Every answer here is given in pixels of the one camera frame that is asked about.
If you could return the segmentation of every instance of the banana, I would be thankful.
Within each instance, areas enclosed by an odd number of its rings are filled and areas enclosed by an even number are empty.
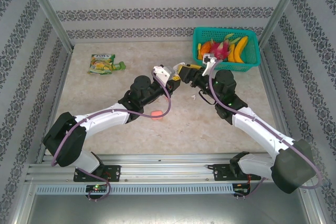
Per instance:
[[[228,62],[235,62],[235,59],[233,57],[233,54],[235,52],[235,47],[236,47],[235,44],[231,44],[230,47],[229,47],[229,50],[231,52],[230,52],[229,56],[227,57]]]
[[[247,44],[247,40],[248,37],[245,36],[243,37],[237,44],[236,48],[235,48],[235,52],[234,52],[234,59],[236,63],[244,63],[240,57],[240,55],[242,55],[241,52],[243,52],[246,44]]]

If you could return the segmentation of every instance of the green basket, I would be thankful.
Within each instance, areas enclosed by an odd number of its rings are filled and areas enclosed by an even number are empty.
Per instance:
[[[245,63],[232,63],[232,62],[222,62],[216,69],[226,69],[231,71],[246,72],[251,67],[256,67],[260,65],[260,52],[258,47],[257,35],[251,30],[240,30],[240,29],[228,29],[228,28],[215,28],[215,27],[196,27],[194,30],[193,38],[193,57],[197,65],[202,66],[203,62],[197,59],[197,45],[198,43],[206,43],[213,39],[216,42],[224,40],[224,37],[228,34],[234,34],[230,39],[235,39],[238,37],[248,36],[248,42],[245,46],[240,57]]]

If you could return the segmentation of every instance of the green snack pouch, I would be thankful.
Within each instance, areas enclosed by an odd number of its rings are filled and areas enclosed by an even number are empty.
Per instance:
[[[115,55],[92,55],[89,68],[90,74],[112,74]]]

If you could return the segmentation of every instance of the gray floor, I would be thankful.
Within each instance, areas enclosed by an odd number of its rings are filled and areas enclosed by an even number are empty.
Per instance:
[[[309,223],[298,193],[263,185],[245,201],[231,195],[117,195],[101,202],[84,196],[36,196],[30,224]]]

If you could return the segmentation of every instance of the wall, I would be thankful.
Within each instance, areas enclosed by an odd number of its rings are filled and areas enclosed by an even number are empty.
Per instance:
[[[68,57],[37,0],[0,0],[0,223],[34,163]]]
[[[292,136],[312,146],[318,189],[336,223],[336,0],[291,0],[264,48]]]
[[[260,35],[279,0],[50,0],[72,42],[191,40],[196,26]]]

